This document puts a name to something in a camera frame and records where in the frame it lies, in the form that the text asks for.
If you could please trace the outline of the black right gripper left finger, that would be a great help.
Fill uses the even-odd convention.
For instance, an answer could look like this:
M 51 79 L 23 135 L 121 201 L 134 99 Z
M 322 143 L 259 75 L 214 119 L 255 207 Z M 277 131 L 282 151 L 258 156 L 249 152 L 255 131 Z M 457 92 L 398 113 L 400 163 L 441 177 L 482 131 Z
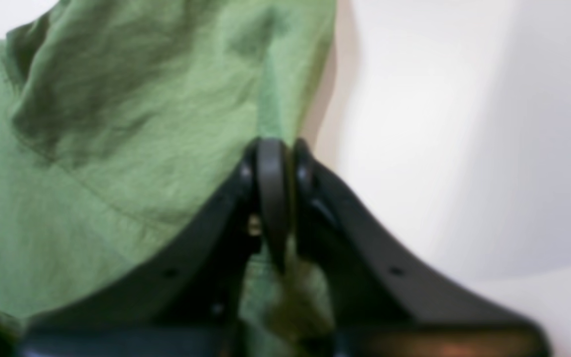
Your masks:
M 18 357 L 244 357 L 238 307 L 247 262 L 267 243 L 283 272 L 287 148 L 252 140 L 186 228 L 97 293 L 34 322 Z

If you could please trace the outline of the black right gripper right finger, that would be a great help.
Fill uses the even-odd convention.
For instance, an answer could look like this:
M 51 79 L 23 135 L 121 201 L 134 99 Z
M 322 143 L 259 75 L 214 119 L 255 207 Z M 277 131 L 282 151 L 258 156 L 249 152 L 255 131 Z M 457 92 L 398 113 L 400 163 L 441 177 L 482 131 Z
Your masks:
M 327 281 L 327 357 L 550 357 L 531 319 L 464 289 L 383 227 L 346 183 L 294 146 L 297 251 Z

